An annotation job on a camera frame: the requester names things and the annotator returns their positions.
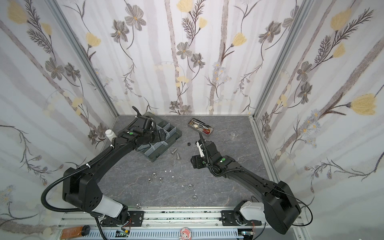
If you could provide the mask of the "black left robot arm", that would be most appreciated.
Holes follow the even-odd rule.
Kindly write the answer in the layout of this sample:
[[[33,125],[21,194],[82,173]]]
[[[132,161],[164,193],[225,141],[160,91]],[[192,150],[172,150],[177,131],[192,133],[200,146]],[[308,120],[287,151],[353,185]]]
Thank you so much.
[[[125,226],[131,217],[127,206],[107,196],[98,183],[103,176],[124,156],[140,148],[166,140],[165,130],[159,129],[155,120],[137,112],[135,119],[116,136],[111,145],[95,158],[77,169],[69,168],[63,177],[50,184],[41,195],[42,205],[53,212],[86,212],[94,218],[105,216],[116,226]],[[71,209],[57,208],[48,203],[49,191],[63,185],[63,200]]]

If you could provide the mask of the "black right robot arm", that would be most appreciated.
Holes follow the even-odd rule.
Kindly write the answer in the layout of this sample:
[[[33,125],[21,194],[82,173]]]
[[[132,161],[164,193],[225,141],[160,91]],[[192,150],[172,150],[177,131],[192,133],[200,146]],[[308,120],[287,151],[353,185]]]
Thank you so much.
[[[276,183],[254,174],[232,157],[221,155],[215,143],[206,141],[202,135],[196,146],[199,154],[191,157],[194,169],[207,168],[214,177],[235,181],[259,197],[260,200],[256,203],[243,200],[236,205],[234,218],[237,224],[263,222],[282,235],[290,227],[297,226],[295,222],[302,209],[309,206],[294,196],[287,183]]]

